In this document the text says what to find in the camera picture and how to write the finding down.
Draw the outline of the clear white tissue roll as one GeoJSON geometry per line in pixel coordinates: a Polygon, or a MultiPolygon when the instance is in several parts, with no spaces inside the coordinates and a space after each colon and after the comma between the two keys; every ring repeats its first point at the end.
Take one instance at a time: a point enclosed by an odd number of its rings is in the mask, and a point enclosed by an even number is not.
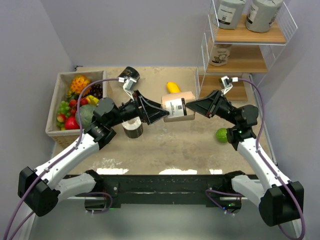
{"type": "Polygon", "coordinates": [[[130,139],[136,139],[143,134],[143,124],[139,118],[123,122],[121,125],[125,135],[130,139]]]}

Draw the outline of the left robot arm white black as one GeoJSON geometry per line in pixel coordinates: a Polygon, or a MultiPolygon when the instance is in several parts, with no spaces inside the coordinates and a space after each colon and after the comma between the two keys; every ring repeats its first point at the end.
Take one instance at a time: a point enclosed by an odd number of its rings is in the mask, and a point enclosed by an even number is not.
{"type": "Polygon", "coordinates": [[[98,102],[89,127],[61,153],[44,164],[19,173],[18,196],[38,217],[48,214],[58,202],[82,193],[99,196],[104,190],[103,181],[94,171],[76,177],[64,177],[83,160],[106,146],[116,135],[114,126],[139,118],[151,125],[168,116],[169,111],[160,103],[134,91],[133,98],[121,106],[107,97],[98,102]]]}

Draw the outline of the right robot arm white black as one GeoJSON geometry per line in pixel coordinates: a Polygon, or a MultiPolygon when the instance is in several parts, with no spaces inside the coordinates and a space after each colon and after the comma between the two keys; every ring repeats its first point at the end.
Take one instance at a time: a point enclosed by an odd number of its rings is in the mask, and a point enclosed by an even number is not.
{"type": "Polygon", "coordinates": [[[220,90],[186,103],[186,107],[202,116],[218,116],[234,126],[227,129],[227,140],[245,158],[258,181],[241,173],[223,183],[223,192],[230,197],[243,195],[257,206],[269,227],[303,217],[304,188],[283,174],[261,147],[253,126],[257,125],[259,109],[251,104],[233,106],[220,90]]]}

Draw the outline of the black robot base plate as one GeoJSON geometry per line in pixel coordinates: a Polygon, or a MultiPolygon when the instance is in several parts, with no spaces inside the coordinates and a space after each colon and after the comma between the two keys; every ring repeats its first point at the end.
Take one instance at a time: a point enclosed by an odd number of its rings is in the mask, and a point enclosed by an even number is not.
{"type": "Polygon", "coordinates": [[[225,193],[234,196],[231,179],[243,175],[242,171],[226,174],[169,174],[169,175],[106,175],[93,176],[98,183],[91,192],[98,197],[101,192],[112,208],[124,204],[135,205],[203,205],[214,208],[240,209],[238,200],[221,200],[225,193]]]}

